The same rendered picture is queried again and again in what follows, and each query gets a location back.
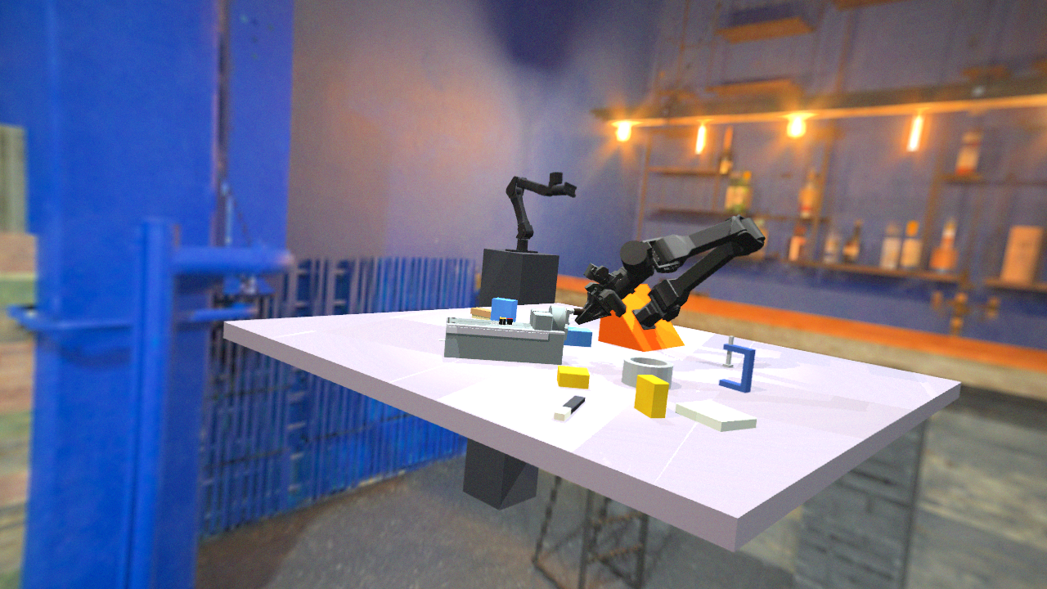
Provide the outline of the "blue block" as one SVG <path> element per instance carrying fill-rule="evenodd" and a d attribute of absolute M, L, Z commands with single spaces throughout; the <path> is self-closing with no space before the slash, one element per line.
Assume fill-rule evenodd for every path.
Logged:
<path fill-rule="evenodd" d="M 566 335 L 564 344 L 569 344 L 569 346 L 591 347 L 591 329 L 569 326 L 569 334 Z"/>
<path fill-rule="evenodd" d="M 500 317 L 513 318 L 513 323 L 516 322 L 517 304 L 519 304 L 518 299 L 503 299 L 495 298 L 492 299 L 492 310 L 491 310 L 491 321 L 500 321 Z"/>

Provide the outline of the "blue c-clamp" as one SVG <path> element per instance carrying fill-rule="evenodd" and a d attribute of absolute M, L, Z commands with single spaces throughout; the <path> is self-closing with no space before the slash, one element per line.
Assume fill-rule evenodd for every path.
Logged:
<path fill-rule="evenodd" d="M 735 381 L 726 380 L 726 378 L 723 378 L 723 380 L 719 380 L 718 385 L 723 385 L 723 387 L 727 387 L 732 390 L 738 390 L 741 393 L 751 393 L 756 349 L 748 349 L 745 347 L 737 346 L 737 344 L 734 344 L 734 342 L 735 338 L 729 335 L 728 344 L 723 344 L 723 350 L 726 352 L 726 362 L 725 364 L 722 364 L 722 366 L 728 366 L 728 368 L 732 368 L 734 366 L 733 364 L 730 364 L 730 361 L 732 361 L 733 352 L 743 354 L 744 364 L 743 364 L 743 376 L 741 376 L 741 383 L 735 383 Z"/>

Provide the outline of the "yellow block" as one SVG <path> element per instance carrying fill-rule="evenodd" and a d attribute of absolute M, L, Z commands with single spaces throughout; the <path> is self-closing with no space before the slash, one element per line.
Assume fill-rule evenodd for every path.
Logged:
<path fill-rule="evenodd" d="M 557 383 L 560 387 L 587 389 L 591 387 L 591 372 L 583 366 L 558 366 Z"/>
<path fill-rule="evenodd" d="M 669 383 L 652 373 L 638 373 L 634 409 L 649 418 L 665 418 Z"/>

